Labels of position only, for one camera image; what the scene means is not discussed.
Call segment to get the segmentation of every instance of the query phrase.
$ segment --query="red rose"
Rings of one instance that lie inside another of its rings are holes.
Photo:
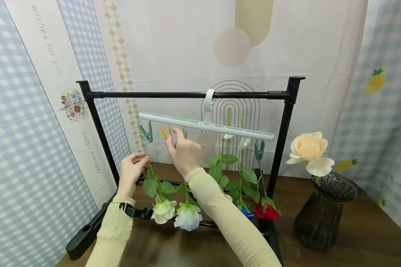
[[[277,220],[280,217],[280,214],[270,204],[267,204],[266,211],[263,211],[263,206],[259,203],[257,205],[257,217],[265,220]]]

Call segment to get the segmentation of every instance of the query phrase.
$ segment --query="black metal clothes rack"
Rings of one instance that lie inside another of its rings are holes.
[[[285,140],[287,138],[288,127],[290,125],[291,114],[293,112],[293,106],[296,103],[297,94],[299,92],[300,81],[305,79],[302,76],[291,76],[288,79],[287,90],[285,91],[267,91],[267,92],[215,92],[213,98],[257,98],[257,99],[280,99],[284,100],[284,108],[282,119],[280,123],[279,134],[277,138],[277,144],[275,154],[273,158],[272,169],[270,172],[270,178],[267,185],[267,196],[272,198],[276,180],[279,172],[279,166],[282,160],[283,149],[285,146]],[[82,89],[85,101],[88,104],[89,111],[97,129],[102,148],[104,149],[105,156],[110,166],[111,173],[113,174],[116,185],[119,184],[119,173],[116,164],[111,154],[110,146],[108,145],[107,137],[105,136],[104,129],[100,117],[98,115],[97,108],[95,106],[94,99],[96,98],[205,98],[206,93],[204,92],[93,92],[89,86],[89,82],[86,80],[77,81]],[[260,170],[255,170],[257,177],[260,177]],[[171,182],[173,185],[179,185],[180,182]],[[263,197],[264,190],[260,188],[260,197]],[[108,205],[113,199],[114,195],[110,198],[107,203],[104,203],[102,209],[94,216],[94,218],[85,226],[83,226],[79,232],[69,241],[66,246],[66,250],[69,254],[70,259],[75,260],[80,258],[85,251],[93,243],[96,235],[101,227],[101,222],[104,217],[105,211]],[[149,220],[153,211],[148,208],[144,208],[144,219]],[[282,256],[279,250],[279,244],[277,239],[276,229],[273,221],[259,219],[259,230],[263,234],[266,241],[270,244],[274,250],[279,261],[283,265]],[[217,228],[214,222],[201,221],[201,226]]]

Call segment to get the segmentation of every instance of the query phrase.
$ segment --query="hand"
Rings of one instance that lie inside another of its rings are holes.
[[[121,160],[121,177],[116,195],[131,197],[135,191],[135,182],[141,175],[147,163],[151,162],[150,157],[144,152],[133,153]]]
[[[172,143],[172,135],[169,135],[165,144],[168,154],[177,171],[186,179],[187,174],[199,168],[198,155],[201,153],[201,145],[184,138],[180,129],[174,128],[176,143]]]

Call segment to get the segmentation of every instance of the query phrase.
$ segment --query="green clothespin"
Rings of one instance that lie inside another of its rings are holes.
[[[257,142],[254,143],[254,152],[256,160],[261,160],[263,158],[264,146],[265,143],[263,140],[261,141],[260,149],[258,148],[258,143]]]
[[[183,119],[186,118],[186,108],[183,109]],[[184,134],[184,138],[187,139],[187,128],[183,127],[183,134]]]
[[[153,132],[151,130],[151,122],[150,121],[148,122],[148,131],[144,130],[144,128],[141,125],[139,125],[138,127],[141,130],[141,133],[147,139],[147,141],[149,143],[152,143],[153,142]]]

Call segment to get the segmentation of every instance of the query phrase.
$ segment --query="black strap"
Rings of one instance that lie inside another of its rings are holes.
[[[127,216],[131,218],[140,218],[143,220],[150,220],[153,215],[153,210],[149,208],[138,209],[134,208],[129,203],[120,203],[119,208],[121,208]]]

